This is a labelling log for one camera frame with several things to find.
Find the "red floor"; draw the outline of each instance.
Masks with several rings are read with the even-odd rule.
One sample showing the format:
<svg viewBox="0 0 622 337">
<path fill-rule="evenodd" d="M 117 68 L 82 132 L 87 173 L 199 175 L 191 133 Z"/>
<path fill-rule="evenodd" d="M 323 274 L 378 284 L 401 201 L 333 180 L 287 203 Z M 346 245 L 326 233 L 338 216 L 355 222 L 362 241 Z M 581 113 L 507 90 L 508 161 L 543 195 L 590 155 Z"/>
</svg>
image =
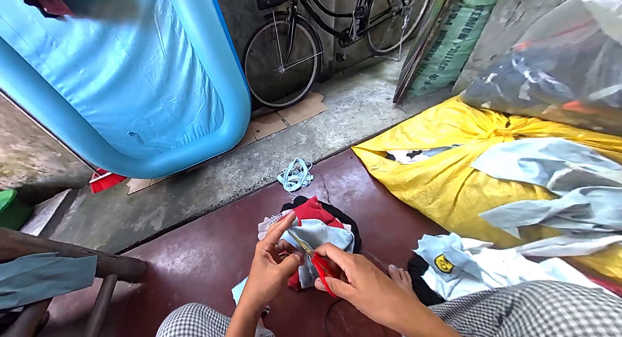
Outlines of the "red floor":
<svg viewBox="0 0 622 337">
<path fill-rule="evenodd" d="M 328 201 L 358 225 L 362 254 L 385 269 L 406 267 L 423 234 L 446 233 L 415 209 L 393 197 L 347 150 L 313 167 L 315 180 L 299 195 Z M 278 183 L 173 230 L 127 255 L 150 263 L 142 284 L 119 283 L 102 336 L 154 336 L 162 320 L 188 302 L 206 304 L 231 315 L 230 289 L 248 275 L 257 243 L 257 223 L 276 214 L 292 197 Z M 43 335 L 81 336 L 84 316 L 97 294 L 91 288 L 55 298 Z M 307 289 L 284 290 L 271 303 L 266 327 L 277 336 L 398 335 L 360 314 L 347 302 Z"/>
</svg>

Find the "inflatable pool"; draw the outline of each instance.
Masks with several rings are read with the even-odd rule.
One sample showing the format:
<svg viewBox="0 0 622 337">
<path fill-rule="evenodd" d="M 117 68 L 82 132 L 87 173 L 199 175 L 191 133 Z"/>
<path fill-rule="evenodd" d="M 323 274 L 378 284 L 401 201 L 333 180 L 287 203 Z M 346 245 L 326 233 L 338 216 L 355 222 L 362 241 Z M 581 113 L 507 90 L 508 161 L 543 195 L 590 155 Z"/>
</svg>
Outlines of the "inflatable pool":
<svg viewBox="0 0 622 337">
<path fill-rule="evenodd" d="M 159 178 L 234 147 L 251 101 L 216 0 L 0 0 L 0 88 L 91 163 Z"/>
</svg>

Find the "logo patch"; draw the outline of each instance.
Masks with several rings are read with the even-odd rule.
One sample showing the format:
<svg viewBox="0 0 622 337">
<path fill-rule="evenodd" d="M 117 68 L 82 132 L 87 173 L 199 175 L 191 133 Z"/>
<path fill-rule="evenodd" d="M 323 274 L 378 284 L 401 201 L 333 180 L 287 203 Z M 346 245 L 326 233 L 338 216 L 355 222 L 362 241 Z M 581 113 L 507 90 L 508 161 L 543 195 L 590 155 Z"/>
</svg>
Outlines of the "logo patch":
<svg viewBox="0 0 622 337">
<path fill-rule="evenodd" d="M 447 274 L 451 274 L 452 270 L 455 267 L 454 264 L 452 264 L 450 261 L 448 261 L 445 258 L 444 254 L 441 254 L 440 256 L 436 257 L 434 259 L 434 264 L 436 264 L 436 267 L 439 268 L 440 271 L 442 271 L 443 273 L 447 273 Z"/>
</svg>

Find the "scissors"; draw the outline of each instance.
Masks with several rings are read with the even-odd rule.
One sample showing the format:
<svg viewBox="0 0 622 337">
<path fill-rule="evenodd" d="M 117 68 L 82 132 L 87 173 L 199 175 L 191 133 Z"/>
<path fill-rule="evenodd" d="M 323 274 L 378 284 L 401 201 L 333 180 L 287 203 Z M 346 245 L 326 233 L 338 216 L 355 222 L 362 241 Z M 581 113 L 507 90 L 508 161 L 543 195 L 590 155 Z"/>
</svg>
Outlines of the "scissors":
<svg viewBox="0 0 622 337">
<path fill-rule="evenodd" d="M 305 250 L 305 252 L 309 255 L 309 257 L 311 257 L 311 262 L 315 266 L 315 269 L 317 270 L 317 272 L 320 274 L 320 280 L 322 281 L 322 284 L 326 288 L 326 291 L 331 296 L 337 297 L 337 295 L 334 294 L 330 290 L 330 287 L 328 287 L 326 283 L 326 277 L 337 278 L 335 273 L 333 273 L 333 271 L 328 266 L 328 261 L 321 255 L 315 253 L 303 240 L 300 240 L 300 238 L 296 236 L 293 232 L 291 232 L 289 229 L 287 230 L 287 232 L 298 243 L 298 245 L 300 245 L 302 249 Z"/>
</svg>

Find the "checkered fabric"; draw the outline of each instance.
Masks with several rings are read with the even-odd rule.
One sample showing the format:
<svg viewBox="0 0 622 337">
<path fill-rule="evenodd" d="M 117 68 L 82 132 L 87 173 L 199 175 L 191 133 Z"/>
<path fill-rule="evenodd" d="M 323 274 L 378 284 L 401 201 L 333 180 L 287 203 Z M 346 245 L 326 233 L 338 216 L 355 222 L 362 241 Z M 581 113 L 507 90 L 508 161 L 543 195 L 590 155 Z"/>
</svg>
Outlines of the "checkered fabric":
<svg viewBox="0 0 622 337">
<path fill-rule="evenodd" d="M 564 282 L 526 282 L 430 308 L 465 337 L 622 336 L 621 299 Z"/>
<path fill-rule="evenodd" d="M 224 337 L 230 317 L 199 303 L 188 303 L 168 314 L 156 337 Z M 270 330 L 257 326 L 255 337 L 274 337 Z"/>
</svg>

